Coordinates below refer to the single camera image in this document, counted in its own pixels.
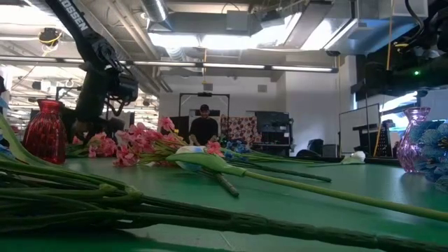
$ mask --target black robotic arm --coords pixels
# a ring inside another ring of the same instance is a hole
[[[76,117],[80,122],[94,123],[102,114],[106,98],[116,101],[119,115],[123,106],[137,99],[138,83],[117,58],[112,45],[94,31],[72,0],[45,0],[76,42],[84,60],[80,68],[86,71],[83,88],[76,104]]]

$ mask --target black equipment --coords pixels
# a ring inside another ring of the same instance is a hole
[[[409,0],[405,3],[419,26],[392,42],[389,71],[385,66],[387,46],[367,56],[361,89],[369,95],[401,96],[448,85],[448,55],[444,54],[448,52],[448,1],[434,1],[424,21],[415,15]]]
[[[83,88],[76,104],[76,118],[83,123],[96,123],[104,104],[119,116],[123,107],[137,99],[138,83],[117,58],[112,45],[87,23],[72,0],[45,0],[76,42],[86,71]],[[109,103],[120,104],[118,110]]]

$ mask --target green table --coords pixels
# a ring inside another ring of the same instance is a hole
[[[257,213],[295,223],[331,226],[379,235],[394,235],[448,245],[448,223],[377,209],[323,195],[270,185],[252,178],[228,176],[240,192],[229,196],[207,178],[173,167],[116,168],[111,159],[73,159],[66,166],[120,179],[147,195],[203,204],[232,211]],[[448,195],[434,189],[423,176],[405,174],[397,167],[364,164],[309,168],[301,164],[272,164],[328,176],[332,183],[295,176],[269,174],[349,193],[376,197],[414,206],[448,211]],[[0,238],[0,251],[371,251],[302,241],[271,235],[217,232],[189,227],[156,225],[111,234],[36,234],[30,237]]]

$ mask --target green flower stem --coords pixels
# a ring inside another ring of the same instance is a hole
[[[398,212],[404,213],[404,214],[411,214],[414,216],[420,216],[420,217],[424,217],[424,218],[431,218],[433,220],[448,222],[448,213],[442,212],[442,211],[426,209],[426,208],[419,207],[419,206],[410,206],[410,205],[406,205],[406,204],[388,202],[388,201],[382,200],[382,199],[374,199],[371,197],[364,197],[364,196],[355,195],[355,194],[351,194],[351,193],[347,193],[347,192],[340,192],[340,191],[336,191],[336,190],[320,188],[320,187],[314,186],[314,185],[307,185],[304,183],[288,181],[288,180],[280,179],[280,178],[272,178],[269,176],[264,176],[264,175],[253,173],[250,171],[246,171],[246,173],[244,175],[247,177],[253,178],[253,179],[258,179],[261,181],[275,183],[275,184],[282,185],[282,186],[289,186],[292,188],[306,190],[311,193],[327,195],[327,196],[335,197],[335,198],[338,198],[341,200],[348,200],[351,202],[366,204],[366,205],[369,205],[372,207],[379,207],[379,208],[383,208],[383,209],[389,209],[392,211],[398,211]]]

